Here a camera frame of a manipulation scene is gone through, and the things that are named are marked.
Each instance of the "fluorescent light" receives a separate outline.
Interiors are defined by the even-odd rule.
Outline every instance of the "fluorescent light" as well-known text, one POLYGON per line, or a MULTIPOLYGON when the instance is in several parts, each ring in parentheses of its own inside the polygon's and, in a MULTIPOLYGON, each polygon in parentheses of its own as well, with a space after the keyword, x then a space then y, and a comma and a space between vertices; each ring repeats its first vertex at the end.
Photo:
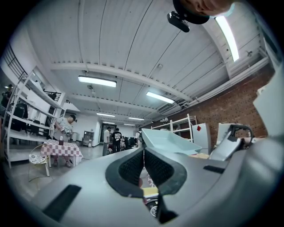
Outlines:
POLYGON ((95 84, 100 84, 100 85, 105 85, 105 86, 110 86, 110 87, 116 87, 116 81, 112 81, 112 80, 105 80, 105 79, 94 78, 94 77, 89 77, 89 76, 79 76, 78 79, 80 82, 95 83, 95 84))
POLYGON ((128 117, 129 119, 133 119, 133 120, 139 120, 139 121, 143 121, 144 119, 141 118, 135 118, 135 117, 128 117))
POLYGON ((105 113, 97 113, 97 115, 107 116, 107 117, 115 117, 114 115, 105 114, 105 113))
POLYGON ((105 123, 105 124, 115 125, 115 123, 112 123, 112 122, 106 122, 106 121, 103 121, 103 123, 105 123))
POLYGON ((234 38, 234 35, 232 33, 232 30, 226 20, 226 18, 224 16, 218 16, 215 18, 215 20, 217 21, 218 25, 220 26, 231 51, 232 57, 233 57, 233 61, 237 61, 239 59, 239 52, 238 52, 238 48, 236 45, 236 41, 234 38))
POLYGON ((158 94, 154 94, 154 93, 152 93, 152 92, 148 92, 146 95, 147 95, 147 96, 150 96, 150 97, 153 97, 153 98, 160 99, 160 100, 162 100, 162 101, 164 101, 164 102, 168 102, 168 103, 171 103, 171 104, 174 103, 174 100, 169 99, 169 98, 166 98, 166 97, 161 96, 161 95, 158 95, 158 94))

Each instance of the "plastic bin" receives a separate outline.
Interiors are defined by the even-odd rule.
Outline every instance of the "plastic bin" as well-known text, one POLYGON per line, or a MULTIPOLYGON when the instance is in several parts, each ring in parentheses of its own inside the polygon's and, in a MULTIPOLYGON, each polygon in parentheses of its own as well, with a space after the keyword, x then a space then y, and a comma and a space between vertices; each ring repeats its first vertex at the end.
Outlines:
POLYGON ((147 147, 157 148, 165 152, 193 155, 199 153, 202 149, 202 147, 170 131, 142 129, 142 137, 147 147))

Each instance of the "black t-shirt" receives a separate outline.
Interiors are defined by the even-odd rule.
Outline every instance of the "black t-shirt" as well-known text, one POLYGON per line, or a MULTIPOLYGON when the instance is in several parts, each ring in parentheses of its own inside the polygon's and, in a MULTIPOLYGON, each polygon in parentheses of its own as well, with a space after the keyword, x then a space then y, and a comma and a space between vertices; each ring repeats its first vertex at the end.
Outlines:
POLYGON ((1 105, 4 106, 5 108, 7 107, 8 102, 9 102, 9 100, 7 99, 7 97, 10 98, 11 95, 12 95, 12 92, 11 92, 11 91, 6 91, 5 94, 4 94, 4 96, 3 96, 1 105))
POLYGON ((113 143, 120 143, 120 140, 121 140, 121 133, 120 132, 114 132, 112 134, 112 137, 114 139, 113 143))

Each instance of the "black cap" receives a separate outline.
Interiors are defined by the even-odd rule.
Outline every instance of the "black cap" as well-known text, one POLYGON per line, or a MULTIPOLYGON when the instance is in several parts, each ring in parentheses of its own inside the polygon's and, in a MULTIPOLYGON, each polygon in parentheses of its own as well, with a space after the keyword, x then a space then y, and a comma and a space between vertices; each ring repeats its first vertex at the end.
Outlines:
POLYGON ((209 20, 209 16, 199 16, 184 8, 180 0, 173 0, 173 4, 180 18, 183 20, 194 24, 203 24, 209 20))
POLYGON ((74 114, 71 114, 70 117, 73 118, 74 121, 76 121, 76 117, 74 114))

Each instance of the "shoe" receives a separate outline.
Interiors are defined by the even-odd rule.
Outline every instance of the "shoe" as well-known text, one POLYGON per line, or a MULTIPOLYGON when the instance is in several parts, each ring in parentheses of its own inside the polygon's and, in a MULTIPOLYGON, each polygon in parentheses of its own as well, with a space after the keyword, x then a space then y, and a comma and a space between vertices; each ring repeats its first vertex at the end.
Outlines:
POLYGON ((70 164, 69 161, 67 161, 65 165, 66 165, 68 168, 71 168, 71 164, 70 164))
POLYGON ((53 166, 56 167, 58 165, 57 161, 54 161, 53 166))

